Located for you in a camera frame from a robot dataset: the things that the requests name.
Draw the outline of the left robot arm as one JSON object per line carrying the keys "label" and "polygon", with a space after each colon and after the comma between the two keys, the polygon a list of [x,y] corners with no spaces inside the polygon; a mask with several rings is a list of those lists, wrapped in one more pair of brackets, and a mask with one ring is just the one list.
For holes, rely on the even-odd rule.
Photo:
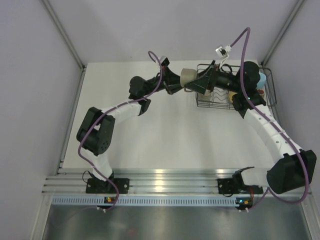
{"label": "left robot arm", "polygon": [[149,108],[152,94],[165,90],[173,95],[185,86],[182,77],[173,73],[167,66],[153,78],[145,80],[134,76],[129,82],[129,97],[125,102],[104,109],[91,107],[77,131],[78,155],[90,164],[92,175],[98,179],[96,186],[103,193],[114,188],[114,172],[106,151],[111,145],[114,127],[130,118],[143,115]]}

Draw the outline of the light blue ceramic mug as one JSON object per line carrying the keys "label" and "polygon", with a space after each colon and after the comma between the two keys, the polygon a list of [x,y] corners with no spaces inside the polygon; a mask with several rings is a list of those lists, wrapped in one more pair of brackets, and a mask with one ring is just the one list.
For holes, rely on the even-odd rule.
{"label": "light blue ceramic mug", "polygon": [[263,89],[265,84],[266,84],[266,82],[267,82],[267,76],[262,72],[259,73],[259,76],[260,76],[260,79],[256,84],[256,88],[257,89]]}

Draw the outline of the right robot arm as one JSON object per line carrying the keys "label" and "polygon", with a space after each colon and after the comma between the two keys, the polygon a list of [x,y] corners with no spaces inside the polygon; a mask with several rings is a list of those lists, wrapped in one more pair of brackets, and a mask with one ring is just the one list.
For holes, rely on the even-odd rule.
{"label": "right robot arm", "polygon": [[312,182],[317,156],[290,139],[273,117],[257,90],[260,78],[260,68],[252,61],[245,61],[243,70],[236,74],[221,70],[212,62],[201,72],[184,68],[180,83],[182,87],[202,95],[214,88],[235,93],[232,96],[233,108],[260,137],[274,164],[267,168],[252,166],[236,171],[233,186],[240,193],[247,192],[252,186],[260,186],[283,194]]}

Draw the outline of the grey wire dish rack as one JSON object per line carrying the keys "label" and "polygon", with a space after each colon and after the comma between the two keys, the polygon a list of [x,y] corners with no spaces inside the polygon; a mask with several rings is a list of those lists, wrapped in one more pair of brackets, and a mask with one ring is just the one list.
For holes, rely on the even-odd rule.
{"label": "grey wire dish rack", "polygon": [[[277,96],[275,91],[275,84],[273,79],[273,73],[270,68],[260,66],[259,72],[266,75],[266,84],[263,89],[265,92],[264,100],[269,109],[272,109],[277,105]],[[210,101],[200,100],[199,93],[195,94],[196,104],[200,108],[213,108],[213,109],[225,109],[233,110],[233,104],[229,103],[228,100],[228,90],[224,90],[218,87],[215,87],[212,91],[212,97]]]}

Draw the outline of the fluted beige small cup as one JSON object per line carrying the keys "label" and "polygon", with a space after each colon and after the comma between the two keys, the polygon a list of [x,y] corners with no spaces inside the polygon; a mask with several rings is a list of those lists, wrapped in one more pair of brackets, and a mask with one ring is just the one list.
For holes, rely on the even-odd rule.
{"label": "fluted beige small cup", "polygon": [[210,101],[212,96],[213,96],[212,92],[205,93],[205,94],[200,94],[199,95],[199,99],[202,100],[202,101]]}

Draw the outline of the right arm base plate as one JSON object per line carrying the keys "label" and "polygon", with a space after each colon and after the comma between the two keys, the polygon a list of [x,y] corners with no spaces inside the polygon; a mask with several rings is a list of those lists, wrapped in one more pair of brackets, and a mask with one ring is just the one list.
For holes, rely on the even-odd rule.
{"label": "right arm base plate", "polygon": [[262,187],[257,185],[244,185],[233,178],[218,178],[217,179],[218,193],[220,195],[232,196],[236,194],[263,194]]}

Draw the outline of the grey-brown stoneware cup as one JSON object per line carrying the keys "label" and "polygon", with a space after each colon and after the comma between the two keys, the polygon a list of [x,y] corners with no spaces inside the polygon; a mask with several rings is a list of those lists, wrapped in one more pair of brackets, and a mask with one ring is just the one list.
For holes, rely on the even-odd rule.
{"label": "grey-brown stoneware cup", "polygon": [[184,92],[192,93],[192,90],[188,90],[185,85],[194,81],[198,76],[198,72],[195,69],[183,68],[180,73],[180,85],[183,87]]}

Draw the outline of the yellow ceramic mug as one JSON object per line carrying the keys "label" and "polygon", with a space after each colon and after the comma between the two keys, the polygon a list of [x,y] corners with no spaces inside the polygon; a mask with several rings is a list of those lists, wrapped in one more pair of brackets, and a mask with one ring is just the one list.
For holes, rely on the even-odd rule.
{"label": "yellow ceramic mug", "polygon": [[228,92],[228,101],[230,104],[233,103],[233,96],[236,95],[237,93],[236,92],[233,92],[233,91],[229,91]]}

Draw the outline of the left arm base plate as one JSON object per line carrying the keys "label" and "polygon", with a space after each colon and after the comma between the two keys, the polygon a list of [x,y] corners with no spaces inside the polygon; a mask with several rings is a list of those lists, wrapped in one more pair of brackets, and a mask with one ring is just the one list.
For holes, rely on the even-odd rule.
{"label": "left arm base plate", "polygon": [[[129,178],[114,178],[114,185],[120,194],[127,194],[130,187]],[[116,189],[107,181],[98,178],[89,178],[86,185],[86,194],[116,194]]]}

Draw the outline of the dark brown mug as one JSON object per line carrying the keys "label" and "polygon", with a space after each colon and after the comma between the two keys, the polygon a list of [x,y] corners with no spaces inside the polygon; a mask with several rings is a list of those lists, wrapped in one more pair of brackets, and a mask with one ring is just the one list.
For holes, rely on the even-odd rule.
{"label": "dark brown mug", "polygon": [[258,89],[257,91],[262,98],[265,97],[265,91],[263,89]]}

